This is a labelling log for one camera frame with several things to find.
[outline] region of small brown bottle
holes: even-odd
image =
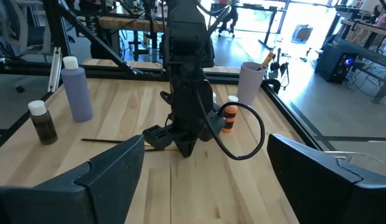
[[[42,144],[48,145],[57,141],[54,123],[46,109],[45,102],[35,100],[29,103],[31,120]]]

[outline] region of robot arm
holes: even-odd
[[[198,0],[168,0],[167,27],[161,42],[161,55],[166,74],[169,75],[171,93],[161,92],[172,112],[166,119],[164,128],[155,126],[143,132],[146,142],[154,148],[163,149],[173,141],[184,157],[192,154],[195,142],[212,138],[230,158],[249,159],[262,147],[265,129],[259,115],[249,106],[230,102],[222,107],[212,101],[212,88],[202,68],[214,66],[214,49],[211,33],[229,14],[231,7],[209,12]],[[214,24],[205,24],[201,8],[210,15],[218,15]],[[224,127],[223,111],[226,106],[237,105],[250,110],[260,122],[261,140],[257,147],[246,156],[234,156],[218,137]]]

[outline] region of desk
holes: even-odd
[[[117,13],[117,14],[126,14],[128,15],[128,12],[122,7],[117,6],[115,9],[110,11],[111,13]],[[158,10],[158,13],[156,15],[157,21],[153,23],[153,31],[154,32],[162,32],[162,12],[161,8]],[[112,32],[123,29],[123,30],[133,30],[134,31],[134,39],[138,39],[138,31],[150,31],[150,22],[148,20],[144,19],[138,19],[135,21],[135,19],[125,19],[125,18],[117,18],[117,17],[108,17],[103,16],[99,19],[99,24],[106,28],[111,29]],[[113,50],[119,55],[120,54],[120,35],[118,32],[115,32],[111,36],[111,40],[113,43]],[[138,49],[138,45],[134,45],[134,50]],[[157,39],[153,39],[153,48],[157,48]],[[138,60],[138,55],[134,54],[134,59]]]
[[[159,63],[152,62],[127,62],[128,65],[131,65],[133,68],[137,69],[162,69],[162,65]],[[111,66],[116,67],[116,63],[112,60],[103,60],[103,59],[88,59],[84,63],[84,65],[101,65],[101,66]],[[212,68],[203,68],[205,72],[219,72],[219,73],[229,73],[229,74],[239,74],[240,68],[235,67],[221,67],[214,66]]]
[[[211,3],[211,11],[217,11],[217,10],[223,8],[224,6],[225,6],[224,4],[214,3],[213,2],[213,3]],[[279,10],[279,9],[277,9],[275,7],[269,7],[268,9],[265,9],[264,7],[255,7],[255,5],[252,5],[252,4],[234,4],[234,5],[231,5],[231,6],[234,7],[234,8],[251,9],[251,10],[258,10],[258,11],[269,11],[269,12],[272,13],[271,16],[270,16],[269,26],[268,26],[268,30],[266,32],[266,36],[265,36],[264,41],[258,40],[261,44],[263,44],[265,47],[267,47],[269,49],[269,47],[266,44],[268,43],[270,31],[271,31],[271,28],[272,28],[272,25],[273,25],[273,21],[275,20],[276,13],[278,11],[285,12],[285,10]]]
[[[358,15],[358,13],[360,13],[360,9],[353,9],[353,8],[342,6],[342,5],[335,5],[334,9],[336,10],[337,13],[334,16],[333,21],[331,22],[329,31],[326,34],[326,38],[325,38],[325,40],[323,42],[323,45],[326,44],[327,39],[331,35],[333,35],[333,33],[334,33],[334,31],[335,31],[335,29],[337,27],[337,24],[339,23],[341,17],[349,17],[350,19],[356,19],[356,18],[360,17]]]
[[[341,34],[341,38],[345,39],[348,32],[351,30],[351,27],[355,24],[355,22],[347,20],[347,19],[343,19],[341,21],[341,24],[345,25],[345,27],[342,28],[342,29],[344,29],[344,32]],[[367,39],[367,41],[364,45],[364,47],[367,49],[372,45],[372,42],[377,37],[377,34],[386,35],[386,29],[381,28],[381,27],[377,27],[373,24],[366,24],[366,23],[362,23],[362,22],[357,22],[357,24],[354,27],[358,27],[358,28],[368,30],[371,32],[369,38]]]
[[[94,117],[74,123],[61,86],[46,102],[59,135],[50,146],[39,143],[31,120],[0,148],[0,185],[34,186],[109,149],[112,144],[81,138],[128,139],[145,128],[163,124],[170,107],[160,97],[166,82],[88,79]],[[222,104],[236,86],[214,85]],[[280,111],[261,90],[253,107],[266,126],[301,141]],[[221,134],[234,152],[257,144],[257,122],[239,113],[235,130]],[[126,223],[298,223],[264,148],[248,161],[228,159],[214,141],[198,141],[192,157],[177,151],[146,153]]]
[[[338,42],[338,45],[348,49],[350,52],[355,52],[356,54],[370,60],[371,62],[374,62],[386,67],[386,56],[384,55],[378,54],[372,50],[366,49],[364,47],[361,47],[359,45],[353,44],[351,42],[348,42],[342,39]],[[374,103],[380,103],[381,100],[386,95],[386,76],[382,78],[362,68],[358,68],[358,69],[383,83],[382,86],[380,87],[380,90],[377,92],[376,96],[372,100]]]

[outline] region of blue bottle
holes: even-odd
[[[64,57],[63,63],[65,68],[60,73],[73,120],[75,122],[89,121],[93,117],[93,111],[85,69],[78,66],[76,57]]]

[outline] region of white paper cup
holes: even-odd
[[[255,62],[244,62],[240,69],[238,79],[237,97],[238,101],[251,106],[261,86],[266,69]]]

